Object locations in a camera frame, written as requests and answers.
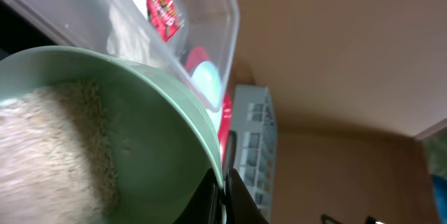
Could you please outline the white rice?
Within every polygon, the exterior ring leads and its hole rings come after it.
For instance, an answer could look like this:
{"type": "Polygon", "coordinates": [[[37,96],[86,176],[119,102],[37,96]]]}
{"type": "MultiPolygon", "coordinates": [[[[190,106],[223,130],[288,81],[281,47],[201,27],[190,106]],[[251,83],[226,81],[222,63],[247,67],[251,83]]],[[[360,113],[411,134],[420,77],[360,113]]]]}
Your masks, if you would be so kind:
{"type": "Polygon", "coordinates": [[[99,86],[81,80],[1,102],[1,222],[90,223],[117,203],[99,86]]]}

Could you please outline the green bowl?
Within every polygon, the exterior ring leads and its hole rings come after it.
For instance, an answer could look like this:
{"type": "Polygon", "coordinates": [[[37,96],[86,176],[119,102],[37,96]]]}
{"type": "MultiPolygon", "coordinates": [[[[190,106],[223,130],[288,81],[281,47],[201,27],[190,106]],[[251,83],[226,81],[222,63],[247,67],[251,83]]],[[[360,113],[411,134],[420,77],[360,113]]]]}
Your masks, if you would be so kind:
{"type": "Polygon", "coordinates": [[[174,223],[205,173],[222,190],[217,132],[196,97],[164,72],[75,47],[24,50],[1,61],[1,102],[81,80],[99,86],[117,203],[90,223],[174,223]]]}

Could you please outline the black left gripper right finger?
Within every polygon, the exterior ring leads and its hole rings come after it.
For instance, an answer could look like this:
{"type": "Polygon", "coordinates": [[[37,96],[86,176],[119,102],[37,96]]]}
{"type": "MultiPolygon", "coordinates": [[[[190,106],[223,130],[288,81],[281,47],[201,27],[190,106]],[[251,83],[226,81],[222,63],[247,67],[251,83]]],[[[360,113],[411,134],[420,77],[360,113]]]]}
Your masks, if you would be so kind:
{"type": "Polygon", "coordinates": [[[268,224],[234,168],[226,175],[225,205],[227,224],[268,224]]]}

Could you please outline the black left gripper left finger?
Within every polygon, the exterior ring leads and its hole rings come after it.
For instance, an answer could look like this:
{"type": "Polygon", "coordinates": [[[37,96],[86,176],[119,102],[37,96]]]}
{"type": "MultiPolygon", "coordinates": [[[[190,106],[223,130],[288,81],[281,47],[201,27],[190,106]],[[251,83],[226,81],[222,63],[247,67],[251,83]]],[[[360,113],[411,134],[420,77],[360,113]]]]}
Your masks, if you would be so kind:
{"type": "Polygon", "coordinates": [[[221,220],[220,192],[213,169],[209,169],[174,224],[217,224],[221,220]]]}

